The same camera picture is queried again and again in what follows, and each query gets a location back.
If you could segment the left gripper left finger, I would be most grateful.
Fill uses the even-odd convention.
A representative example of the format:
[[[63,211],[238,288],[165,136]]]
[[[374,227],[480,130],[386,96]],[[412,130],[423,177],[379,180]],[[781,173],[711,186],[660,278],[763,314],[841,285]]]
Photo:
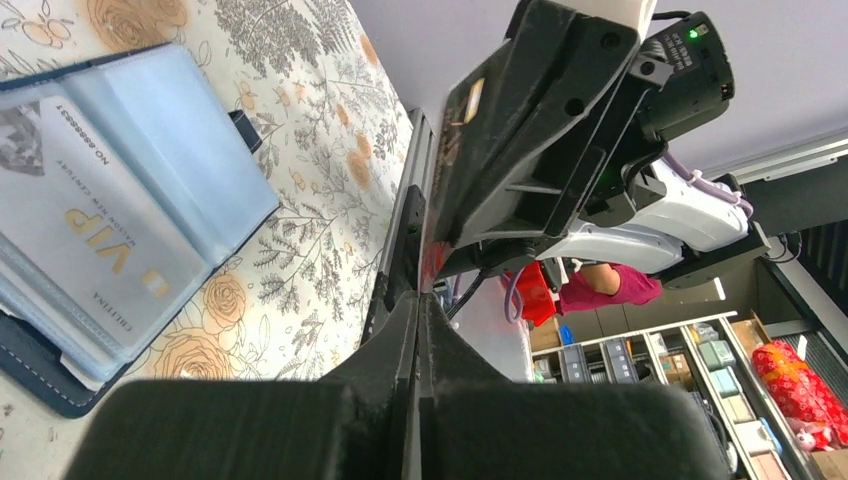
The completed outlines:
[[[101,406],[70,479],[405,479],[419,297],[315,381],[144,380]]]

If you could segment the blue leather card holder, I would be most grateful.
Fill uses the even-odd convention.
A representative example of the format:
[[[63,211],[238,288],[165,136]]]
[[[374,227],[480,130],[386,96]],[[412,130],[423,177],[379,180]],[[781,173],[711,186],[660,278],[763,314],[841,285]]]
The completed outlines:
[[[1,368],[86,415],[276,209],[180,45],[1,84]]]

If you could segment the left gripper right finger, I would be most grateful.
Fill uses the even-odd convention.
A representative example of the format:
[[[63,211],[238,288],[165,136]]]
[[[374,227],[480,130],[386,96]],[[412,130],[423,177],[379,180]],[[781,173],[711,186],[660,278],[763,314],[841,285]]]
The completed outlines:
[[[662,384],[506,378],[419,299],[427,479],[725,479],[703,411]]]

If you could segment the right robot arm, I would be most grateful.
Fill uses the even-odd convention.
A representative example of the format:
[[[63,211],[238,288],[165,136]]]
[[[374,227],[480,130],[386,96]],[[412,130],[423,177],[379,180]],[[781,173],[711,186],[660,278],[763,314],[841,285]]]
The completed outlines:
[[[735,94],[703,12],[651,1],[522,1],[502,45],[443,110],[420,286],[534,261],[618,263],[670,289],[709,282],[768,250],[731,175],[678,162],[672,140]]]

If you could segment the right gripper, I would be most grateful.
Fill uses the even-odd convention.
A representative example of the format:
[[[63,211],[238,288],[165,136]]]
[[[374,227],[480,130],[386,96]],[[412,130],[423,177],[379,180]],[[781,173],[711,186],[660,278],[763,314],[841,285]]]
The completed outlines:
[[[557,1],[517,5],[502,45],[458,83],[486,80],[445,206],[452,247],[558,237],[579,214],[619,225],[614,203],[648,163],[727,110],[734,78],[711,19],[655,17],[669,26],[638,44]]]

